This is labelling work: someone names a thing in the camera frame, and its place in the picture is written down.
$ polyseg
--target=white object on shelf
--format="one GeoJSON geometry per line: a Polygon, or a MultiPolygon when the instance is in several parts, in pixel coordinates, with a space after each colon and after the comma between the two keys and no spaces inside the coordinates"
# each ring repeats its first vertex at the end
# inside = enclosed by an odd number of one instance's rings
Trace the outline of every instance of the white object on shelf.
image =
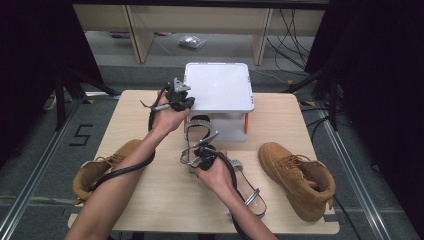
{"type": "Polygon", "coordinates": [[[215,141],[247,139],[247,116],[255,108],[249,70],[243,63],[188,63],[184,83],[188,97],[196,100],[188,121],[195,115],[209,116],[215,141]]]}

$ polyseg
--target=boot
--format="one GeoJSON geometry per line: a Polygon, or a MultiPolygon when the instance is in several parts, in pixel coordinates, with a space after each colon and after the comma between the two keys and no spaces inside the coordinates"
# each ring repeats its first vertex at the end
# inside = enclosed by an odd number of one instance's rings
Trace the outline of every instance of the boot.
{"type": "Polygon", "coordinates": [[[333,207],[336,184],[328,169],[319,161],[293,155],[275,142],[263,144],[258,152],[266,174],[283,187],[296,214],[308,222],[318,221],[326,204],[333,207]]]}
{"type": "Polygon", "coordinates": [[[108,158],[98,157],[94,161],[84,163],[78,170],[72,183],[72,190],[78,196],[74,204],[80,204],[87,201],[91,195],[96,182],[105,175],[108,170],[113,171],[119,163],[122,162],[142,140],[133,139],[125,143],[112,156],[108,158]]]}

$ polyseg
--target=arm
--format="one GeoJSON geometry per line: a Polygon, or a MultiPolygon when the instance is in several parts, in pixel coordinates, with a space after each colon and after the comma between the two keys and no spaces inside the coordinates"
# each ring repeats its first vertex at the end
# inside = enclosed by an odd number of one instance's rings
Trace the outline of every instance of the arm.
{"type": "Polygon", "coordinates": [[[196,168],[196,174],[207,188],[227,206],[240,228],[252,239],[277,239],[268,227],[249,209],[232,185],[230,172],[217,158],[208,171],[196,168]]]}
{"type": "MultiPolygon", "coordinates": [[[[166,103],[162,96],[159,104],[166,103]]],[[[142,143],[115,169],[144,162],[161,141],[178,128],[189,110],[175,112],[171,108],[156,113],[153,129],[142,143]]],[[[143,169],[119,175],[101,184],[84,204],[65,239],[107,239],[116,221],[125,210],[143,169]]]]}

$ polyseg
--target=sandal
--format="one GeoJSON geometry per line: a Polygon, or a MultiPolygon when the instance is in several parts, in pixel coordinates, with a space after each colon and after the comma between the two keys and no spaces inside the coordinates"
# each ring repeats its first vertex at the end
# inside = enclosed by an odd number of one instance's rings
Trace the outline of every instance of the sandal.
{"type": "Polygon", "coordinates": [[[185,126],[184,139],[187,141],[187,149],[183,152],[181,162],[189,165],[189,170],[194,173],[194,168],[200,163],[200,157],[194,154],[194,146],[209,137],[212,125],[207,115],[193,116],[185,126]]]}
{"type": "MultiPolygon", "coordinates": [[[[206,115],[192,117],[185,126],[184,138],[187,141],[187,149],[183,151],[180,161],[189,165],[190,173],[194,173],[195,168],[202,162],[201,157],[195,154],[195,149],[199,142],[211,135],[211,128],[210,119],[206,115]]],[[[267,206],[259,195],[259,188],[253,188],[249,181],[247,181],[243,174],[243,165],[239,160],[230,160],[230,163],[233,166],[236,176],[237,191],[240,193],[250,210],[252,210],[256,216],[262,218],[265,215],[267,206]]]]}
{"type": "Polygon", "coordinates": [[[243,165],[239,160],[231,160],[236,179],[237,179],[237,190],[243,197],[244,203],[252,210],[252,212],[262,218],[265,216],[267,206],[265,201],[259,195],[259,188],[253,188],[249,183],[246,176],[243,174],[243,165]]]}

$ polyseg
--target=wooden table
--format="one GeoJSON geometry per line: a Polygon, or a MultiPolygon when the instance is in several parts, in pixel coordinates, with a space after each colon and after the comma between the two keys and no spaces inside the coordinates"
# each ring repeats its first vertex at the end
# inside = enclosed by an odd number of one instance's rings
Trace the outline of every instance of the wooden table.
{"type": "MultiPolygon", "coordinates": [[[[127,90],[113,113],[96,157],[110,156],[130,139],[147,133],[150,110],[140,100],[153,103],[156,91],[127,90]]],[[[294,154],[316,159],[296,97],[292,94],[254,93],[255,110],[249,114],[245,142],[214,142],[217,149],[227,149],[230,159],[243,163],[244,174],[259,187],[268,209],[262,221],[275,234],[336,234],[339,223],[334,209],[317,222],[301,220],[284,190],[263,171],[258,149],[275,141],[294,154]]],[[[186,143],[183,124],[157,148],[152,164],[144,170],[126,210],[114,230],[134,232],[236,233],[228,209],[205,189],[188,166],[180,163],[186,143]]],[[[71,214],[71,226],[77,214],[71,214]]]]}

